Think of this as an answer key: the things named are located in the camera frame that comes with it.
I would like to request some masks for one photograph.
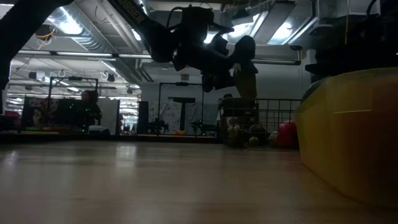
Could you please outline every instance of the black stand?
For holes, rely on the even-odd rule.
[[[177,83],[159,83],[159,98],[158,98],[158,102],[157,102],[157,118],[158,120],[160,120],[160,97],[162,96],[162,85],[175,85],[175,86],[189,86],[189,85],[198,85],[201,86],[201,84],[197,84],[197,83],[186,83],[186,82],[177,82]],[[185,103],[182,104],[183,108],[181,111],[181,120],[180,120],[180,128],[182,128],[181,130],[185,129],[185,104],[186,103],[194,103],[191,101],[185,101]],[[201,120],[203,121],[203,105],[205,103],[205,92],[201,91]]]

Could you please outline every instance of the fluorescent light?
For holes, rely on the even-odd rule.
[[[109,99],[111,99],[111,100],[121,100],[121,99],[138,100],[137,97],[131,97],[131,96],[110,96]]]
[[[312,25],[318,21],[318,17],[313,18],[298,34],[288,41],[288,44],[293,44],[301,35],[304,34]]]
[[[251,60],[253,63],[260,64],[272,64],[272,65],[296,65],[296,61],[294,60],[274,60],[274,59],[253,59]]]
[[[81,34],[83,32],[83,28],[80,27],[64,7],[60,7],[59,9],[63,12],[64,16],[62,22],[57,21],[52,16],[47,19],[66,34]]]
[[[101,62],[102,62],[104,65],[106,65],[110,70],[116,72],[116,68],[114,68],[114,67],[108,65],[108,63],[105,63],[105,62],[103,62],[103,61],[101,61]]]
[[[50,78],[49,77],[44,77],[44,82],[50,83]]]
[[[49,51],[44,50],[20,50],[19,54],[32,54],[32,55],[51,55]]]
[[[75,87],[68,87],[68,90],[79,92],[80,90]]]
[[[109,62],[115,62],[116,58],[95,58],[95,57],[90,57],[87,58],[87,60],[103,60],[103,61],[109,61]]]
[[[141,37],[139,36],[139,34],[138,34],[134,29],[131,29],[131,31],[132,31],[132,34],[134,34],[134,37],[135,37],[137,40],[141,40]]]
[[[13,101],[13,100],[9,100],[9,99],[7,99],[7,101],[12,103],[12,104],[15,104],[15,105],[19,105],[20,104],[19,102],[16,102],[16,101]]]
[[[33,93],[7,93],[9,96],[39,96],[48,97],[46,94],[33,94]],[[51,95],[51,97],[71,97],[71,98],[81,98],[79,95]]]
[[[130,113],[137,113],[138,111],[135,109],[121,109],[121,111],[130,112]]]
[[[209,44],[209,43],[211,42],[211,40],[213,40],[213,37],[214,37],[215,35],[216,35],[216,34],[214,34],[214,33],[207,33],[206,39],[205,39],[205,41],[203,41],[203,43]]]
[[[152,59],[150,55],[144,55],[144,54],[119,54],[119,57],[121,58],[140,58],[140,59]]]
[[[112,54],[84,53],[84,52],[57,52],[61,56],[112,57]]]

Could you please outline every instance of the lamp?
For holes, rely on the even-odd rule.
[[[133,92],[134,92],[133,88],[131,88],[131,87],[127,88],[127,94],[131,95]]]
[[[28,77],[35,80],[37,78],[37,74],[35,72],[29,72]]]
[[[108,82],[114,82],[114,81],[115,81],[114,74],[109,74],[108,75]]]

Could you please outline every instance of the robotic arm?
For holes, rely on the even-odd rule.
[[[214,13],[211,9],[176,7],[170,12],[167,26],[171,13],[176,9],[182,10],[181,23],[173,27],[164,27],[151,20],[142,7],[132,0],[108,1],[140,34],[152,58],[156,62],[173,62],[177,71],[188,65],[201,70],[203,74],[210,73],[217,76],[229,73],[236,63],[246,63],[254,58],[255,47],[251,48],[251,54],[245,54],[244,51],[247,49],[243,49],[236,51],[231,57],[227,56],[226,40],[223,42],[217,37],[221,37],[220,34],[233,32],[234,29],[214,23]],[[209,26],[214,26],[220,32],[207,47],[203,41],[206,39]]]

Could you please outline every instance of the person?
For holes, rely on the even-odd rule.
[[[95,125],[95,120],[98,121],[98,125],[101,125],[102,112],[97,105],[97,91],[85,90],[81,93],[81,100],[84,104],[84,113],[86,114],[85,127],[88,128],[91,125]]]

